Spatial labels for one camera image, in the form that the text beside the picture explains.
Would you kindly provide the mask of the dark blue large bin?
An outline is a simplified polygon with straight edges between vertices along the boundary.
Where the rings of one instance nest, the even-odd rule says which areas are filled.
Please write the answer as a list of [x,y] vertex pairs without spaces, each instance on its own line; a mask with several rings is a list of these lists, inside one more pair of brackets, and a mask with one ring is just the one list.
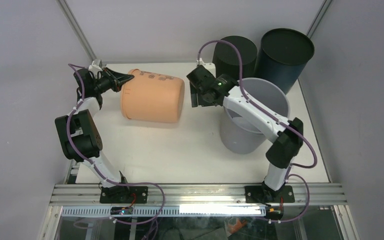
[[260,39],[253,76],[287,94],[314,54],[315,46],[304,33],[290,28],[271,29]]

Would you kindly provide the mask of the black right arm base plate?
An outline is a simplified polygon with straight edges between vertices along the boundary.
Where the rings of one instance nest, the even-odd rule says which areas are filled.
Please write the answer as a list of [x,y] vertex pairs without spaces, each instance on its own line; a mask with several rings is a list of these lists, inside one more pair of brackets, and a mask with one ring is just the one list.
[[262,185],[247,185],[244,187],[244,195],[247,204],[271,205],[295,202],[293,188],[289,185],[284,185],[277,191]]

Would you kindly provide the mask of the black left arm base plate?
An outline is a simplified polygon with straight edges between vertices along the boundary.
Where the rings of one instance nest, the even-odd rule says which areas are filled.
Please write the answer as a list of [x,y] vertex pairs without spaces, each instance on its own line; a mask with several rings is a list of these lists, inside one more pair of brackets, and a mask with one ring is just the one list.
[[147,186],[112,186],[102,187],[99,202],[101,204],[146,204]]

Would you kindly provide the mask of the black ribbed plastic bin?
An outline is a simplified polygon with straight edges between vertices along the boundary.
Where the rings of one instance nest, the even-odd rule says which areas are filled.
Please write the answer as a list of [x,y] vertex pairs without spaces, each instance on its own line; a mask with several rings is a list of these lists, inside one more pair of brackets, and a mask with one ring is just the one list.
[[[250,39],[237,35],[226,36],[222,40],[230,42],[239,51],[242,62],[242,77],[253,77],[258,55],[256,45]],[[215,65],[217,78],[226,74],[236,80],[239,79],[240,63],[236,51],[231,46],[218,42],[213,51],[212,63]]]

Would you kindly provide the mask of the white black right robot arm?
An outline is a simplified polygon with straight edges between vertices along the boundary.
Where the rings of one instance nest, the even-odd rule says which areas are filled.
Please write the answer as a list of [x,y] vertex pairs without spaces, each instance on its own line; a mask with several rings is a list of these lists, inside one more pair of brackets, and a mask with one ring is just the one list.
[[274,203],[285,189],[291,162],[303,145],[304,124],[272,110],[244,88],[243,79],[222,74],[215,77],[203,65],[187,76],[195,93],[210,106],[222,106],[241,116],[271,142],[266,152],[269,168],[260,189],[251,190],[254,199]]

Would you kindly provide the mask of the orange plastic bin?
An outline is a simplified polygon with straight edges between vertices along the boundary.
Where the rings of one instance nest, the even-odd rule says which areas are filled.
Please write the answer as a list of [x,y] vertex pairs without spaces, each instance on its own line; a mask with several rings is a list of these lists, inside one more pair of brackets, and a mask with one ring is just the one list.
[[131,69],[133,79],[123,84],[120,109],[129,120],[177,123],[185,98],[183,79],[161,73]]

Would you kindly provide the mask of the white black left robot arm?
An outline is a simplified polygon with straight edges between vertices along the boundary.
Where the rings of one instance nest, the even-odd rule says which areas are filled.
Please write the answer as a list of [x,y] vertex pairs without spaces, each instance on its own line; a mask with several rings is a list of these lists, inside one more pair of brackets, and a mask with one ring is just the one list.
[[120,92],[134,75],[107,67],[98,69],[97,73],[78,65],[70,64],[69,67],[78,84],[76,105],[69,114],[54,121],[63,154],[69,160],[86,165],[98,177],[105,197],[111,196],[118,203],[125,203],[131,196],[130,186],[104,155],[94,115],[102,109],[103,93],[109,90]]

